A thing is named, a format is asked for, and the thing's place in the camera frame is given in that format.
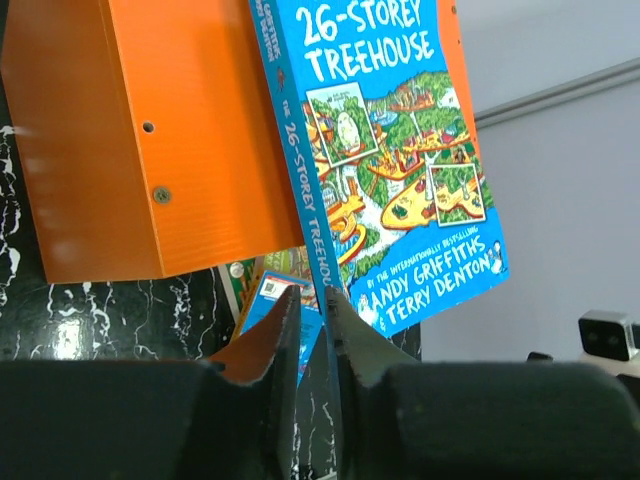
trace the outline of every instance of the white wall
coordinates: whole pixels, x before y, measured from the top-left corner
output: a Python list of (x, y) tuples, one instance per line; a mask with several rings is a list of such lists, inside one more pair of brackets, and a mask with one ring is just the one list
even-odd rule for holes
[(638, 0), (457, 0), (476, 112), (640, 57)]
[(635, 82), (480, 131), (512, 277), (424, 322), (425, 360), (573, 360), (587, 310), (640, 318), (638, 112)]

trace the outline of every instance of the black marble pattern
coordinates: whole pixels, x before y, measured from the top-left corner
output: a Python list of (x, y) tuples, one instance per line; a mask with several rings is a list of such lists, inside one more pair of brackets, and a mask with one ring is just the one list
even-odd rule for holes
[[(0, 0), (0, 12), (6, 6)], [(4, 15), (0, 22), (3, 31)], [(198, 359), (229, 342), (234, 322), (215, 268), (156, 281), (47, 284), (4, 90), (0, 212), (0, 360)], [(420, 357), (419, 326), (393, 342)], [(297, 479), (335, 469), (325, 354), (314, 352), (298, 393)]]

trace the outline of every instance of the orange folder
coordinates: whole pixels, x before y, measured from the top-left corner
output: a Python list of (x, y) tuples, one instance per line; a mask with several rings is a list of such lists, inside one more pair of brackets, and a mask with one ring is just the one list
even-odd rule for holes
[(49, 282), (302, 245), (247, 0), (12, 0), (1, 71)]

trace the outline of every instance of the green tree illustration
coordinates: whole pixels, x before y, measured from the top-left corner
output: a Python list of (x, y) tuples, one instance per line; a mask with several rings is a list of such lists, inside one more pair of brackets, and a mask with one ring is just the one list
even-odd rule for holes
[[(318, 100), (317, 98), (311, 99), (311, 104), (313, 105), (313, 109), (316, 112), (316, 115), (326, 115), (331, 118), (333, 121), (333, 128), (337, 127), (336, 122), (338, 120), (338, 115), (340, 115), (340, 111), (334, 108), (331, 108), (328, 102), (323, 102)], [(342, 157), (338, 152), (343, 152), (345, 150), (340, 137), (338, 136), (338, 132), (334, 131), (333, 139), (331, 142), (327, 142), (328, 149), (330, 150), (330, 154), (333, 155), (336, 159), (341, 159)]]
[(387, 144), (389, 147), (401, 148), (407, 138), (415, 136), (416, 128), (411, 117), (406, 113), (398, 116), (398, 120), (389, 128)]
[(363, 248), (373, 247), (380, 240), (380, 232), (372, 228), (367, 228), (367, 237), (364, 241)]
[(373, 159), (377, 159), (378, 162), (381, 161), (379, 155), (370, 155), (360, 161), (360, 165), (358, 165), (357, 168), (358, 183), (360, 183), (360, 187), (365, 193), (371, 193), (371, 198), (374, 202), (376, 202), (377, 205), (379, 205), (381, 208), (384, 208), (387, 203), (389, 203), (389, 190), (387, 189), (387, 182), (382, 179), (378, 179), (373, 192), (370, 191), (371, 185), (376, 181), (377, 177), (375, 173), (369, 170), (369, 165), (371, 165), (371, 161)]
[(420, 110), (416, 113), (416, 119), (423, 132), (428, 132), (431, 129), (441, 130), (451, 125), (455, 125), (459, 133), (466, 131), (466, 125), (461, 120), (460, 110), (457, 108), (433, 107)]
[(371, 270), (373, 267), (378, 267), (380, 266), (380, 264), (382, 263), (382, 260), (384, 260), (384, 257), (387, 256), (387, 253), (389, 253), (389, 247), (385, 248), (384, 250), (374, 254), (374, 255), (370, 255), (368, 257), (364, 257), (362, 259), (360, 259), (358, 262), (356, 262), (356, 271), (353, 275), (354, 279), (358, 279), (360, 277), (365, 276), (369, 270)]
[(462, 189), (465, 200), (468, 200), (470, 194), (466, 191), (467, 184), (473, 176), (474, 172), (471, 167), (440, 168), (435, 173), (435, 180), (437, 183), (444, 183), (451, 193)]
[(487, 185), (487, 181), (485, 180), (482, 184), (482, 203), (484, 205), (485, 210), (489, 210), (492, 207), (495, 207), (495, 202), (493, 201), (493, 194), (491, 193), (491, 189), (489, 185)]
[(430, 90), (436, 102), (453, 87), (448, 72), (423, 73), (417, 76), (415, 81), (420, 87)]
[(424, 174), (425, 172), (423, 169), (421, 168), (417, 169), (415, 172), (413, 172), (411, 175), (409, 175), (407, 178), (404, 179), (405, 188), (407, 188), (409, 185), (415, 182), (418, 178), (420, 178), (421, 175), (424, 175)]
[(443, 224), (466, 222), (469, 219), (471, 217), (462, 208), (456, 208), (450, 212), (440, 212), (440, 222)]

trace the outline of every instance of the blue book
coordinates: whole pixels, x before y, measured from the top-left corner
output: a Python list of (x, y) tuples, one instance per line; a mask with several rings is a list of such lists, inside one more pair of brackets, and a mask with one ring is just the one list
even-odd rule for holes
[(385, 336), (509, 276), (454, 0), (250, 0), (319, 305)]
[(300, 357), (298, 361), (298, 385), (300, 385), (322, 327), (322, 316), (318, 310), (318, 300), (311, 282), (283, 273), (265, 270), (262, 273), (262, 277), (260, 277), (253, 298), (249, 300), (248, 305), (245, 305), (245, 310), (238, 321), (233, 338), (235, 339), (237, 336), (247, 332), (266, 317), (275, 302), (280, 298), (280, 295), (290, 285), (298, 285), (301, 292)]

